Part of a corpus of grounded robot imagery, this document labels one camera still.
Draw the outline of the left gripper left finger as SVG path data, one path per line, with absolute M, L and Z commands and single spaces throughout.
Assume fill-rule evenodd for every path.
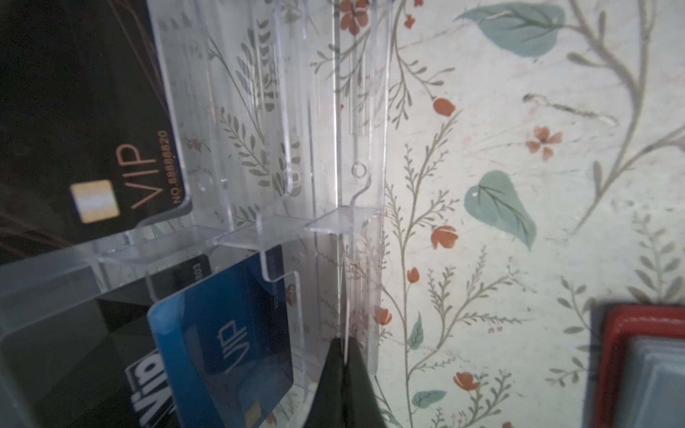
M 319 386 L 303 428 L 344 427 L 344 353 L 339 338 L 330 342 Z

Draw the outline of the black vip card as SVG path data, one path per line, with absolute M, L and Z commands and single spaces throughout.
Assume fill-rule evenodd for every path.
M 199 255 L 8 335 L 1 350 L 37 426 L 177 426 L 147 313 L 211 272 Z

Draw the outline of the dark brown card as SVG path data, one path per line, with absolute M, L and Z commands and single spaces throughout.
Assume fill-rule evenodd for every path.
M 1 5 L 1 260 L 136 228 L 186 199 L 148 5 Z

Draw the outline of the blue vip card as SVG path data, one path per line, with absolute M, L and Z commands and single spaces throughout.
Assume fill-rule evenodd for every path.
M 294 384 L 282 249 L 153 305 L 148 321 L 184 427 L 259 427 Z

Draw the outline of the clear acrylic organizer tray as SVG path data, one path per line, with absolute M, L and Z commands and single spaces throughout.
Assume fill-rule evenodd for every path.
M 355 319 L 379 298 L 390 37 L 346 71 L 337 53 L 320 59 L 343 41 L 338 1 L 144 2 L 186 199 L 128 231 L 1 261 L 1 343 L 196 256 L 212 276 L 279 246 L 294 384 L 259 427 L 303 427 L 333 339 L 344 364 L 359 342 L 370 381 L 378 366 L 378 334 Z M 1 424 L 39 427 L 2 350 Z

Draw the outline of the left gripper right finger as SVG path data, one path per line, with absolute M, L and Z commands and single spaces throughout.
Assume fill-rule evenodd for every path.
M 344 364 L 344 426 L 347 428 L 386 428 L 378 406 L 359 342 L 348 341 Z

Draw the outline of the red leather card holder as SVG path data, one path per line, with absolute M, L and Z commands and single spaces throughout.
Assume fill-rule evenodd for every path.
M 591 427 L 684 426 L 684 308 L 602 305 Z

